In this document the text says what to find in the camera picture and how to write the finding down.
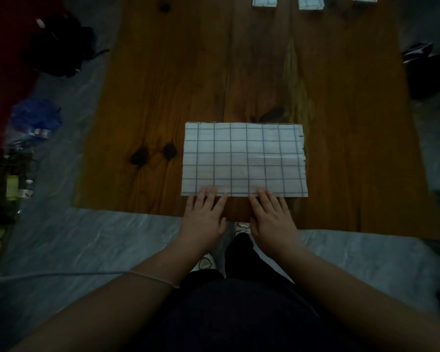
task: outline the black pants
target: black pants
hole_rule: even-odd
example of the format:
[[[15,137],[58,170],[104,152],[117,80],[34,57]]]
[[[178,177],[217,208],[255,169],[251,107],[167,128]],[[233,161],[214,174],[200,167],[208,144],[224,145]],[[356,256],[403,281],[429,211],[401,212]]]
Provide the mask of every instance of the black pants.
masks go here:
[[[225,251],[225,275],[227,279],[234,278],[263,283],[270,289],[276,290],[315,312],[311,305],[301,296],[294,283],[277,273],[259,257],[258,253],[253,249],[253,242],[246,233],[237,235]],[[224,279],[224,277],[216,269],[204,269],[189,273],[181,282],[180,288],[174,291],[168,301],[166,301],[161,309],[163,313],[160,315],[165,316],[198,286],[218,279]]]

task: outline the person's right hand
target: person's right hand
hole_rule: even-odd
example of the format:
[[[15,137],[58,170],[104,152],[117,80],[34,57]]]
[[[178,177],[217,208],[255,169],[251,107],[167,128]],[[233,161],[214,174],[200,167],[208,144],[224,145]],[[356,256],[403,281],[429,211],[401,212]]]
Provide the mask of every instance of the person's right hand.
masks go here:
[[[258,190],[258,200],[249,195],[257,221],[251,218],[251,233],[258,247],[277,260],[290,248],[301,245],[300,233],[293,223],[284,198],[277,198],[269,190]]]

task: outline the hand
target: hand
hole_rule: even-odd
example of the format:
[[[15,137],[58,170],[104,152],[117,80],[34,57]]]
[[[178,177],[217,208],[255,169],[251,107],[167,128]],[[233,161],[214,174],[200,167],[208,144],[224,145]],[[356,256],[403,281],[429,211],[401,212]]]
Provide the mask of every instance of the hand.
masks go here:
[[[218,238],[227,228],[227,219],[223,217],[223,208],[227,201],[227,194],[223,194],[214,206],[217,189],[213,187],[205,200],[206,189],[200,189],[194,204],[194,195],[190,195],[186,204],[186,211],[181,222],[181,230],[176,239],[190,250],[199,253],[199,258],[209,253]]]
[[[258,190],[258,200],[249,195],[257,221],[251,218],[251,233],[258,247],[277,260],[288,249],[300,246],[300,233],[293,223],[284,198],[277,198],[269,190]]]

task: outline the shoe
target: shoe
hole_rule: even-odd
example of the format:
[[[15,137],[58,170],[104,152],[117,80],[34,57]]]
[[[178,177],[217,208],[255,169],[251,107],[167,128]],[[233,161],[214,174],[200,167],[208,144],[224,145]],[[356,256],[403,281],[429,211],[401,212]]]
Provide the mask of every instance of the shoe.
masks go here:
[[[251,236],[251,224],[249,222],[235,222],[235,233],[233,237],[238,236],[240,233],[247,233]]]
[[[206,254],[205,256],[203,256],[191,272],[205,269],[217,269],[217,266],[215,265],[215,260],[213,260],[211,254]]]

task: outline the finger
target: finger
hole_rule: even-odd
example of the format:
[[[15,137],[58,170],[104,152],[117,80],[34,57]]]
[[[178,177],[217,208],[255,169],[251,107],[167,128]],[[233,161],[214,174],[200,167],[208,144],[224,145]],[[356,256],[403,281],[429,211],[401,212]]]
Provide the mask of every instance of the finger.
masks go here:
[[[259,195],[259,199],[261,200],[261,205],[264,208],[264,211],[267,213],[274,212],[275,210],[263,189],[258,190],[258,195]]]
[[[227,229],[227,218],[222,217],[219,225],[219,235],[220,236],[223,235],[226,229]]]
[[[260,217],[261,215],[264,215],[265,214],[264,209],[262,208],[259,201],[251,194],[249,194],[248,197],[252,206],[252,211],[256,215],[256,217]]]
[[[212,187],[210,189],[209,195],[207,196],[207,200],[204,203],[204,206],[202,207],[204,210],[211,210],[213,207],[213,203],[215,202],[215,196],[217,195],[217,188]]]
[[[277,200],[277,198],[275,197],[275,195],[272,194],[272,192],[270,190],[267,190],[265,193],[266,193],[267,197],[269,198],[269,201],[271,202],[274,210],[278,213],[283,212],[282,207],[281,207],[279,201]]]
[[[253,237],[258,237],[259,236],[258,222],[254,218],[251,218],[250,224],[251,224],[251,234],[253,235]]]
[[[186,210],[184,213],[190,213],[194,205],[194,195],[189,195],[188,201],[186,202]]]
[[[205,187],[200,188],[199,194],[197,194],[196,203],[194,204],[194,210],[200,210],[204,206],[205,199]]]
[[[220,215],[223,213],[223,209],[225,208],[225,203],[227,202],[228,194],[224,193],[220,199],[217,201],[217,204],[213,207],[212,212],[220,217]]]
[[[290,210],[288,209],[287,202],[285,201],[285,199],[283,197],[280,197],[279,202],[280,202],[280,206],[282,207],[283,213],[288,216],[292,216],[290,214]]]

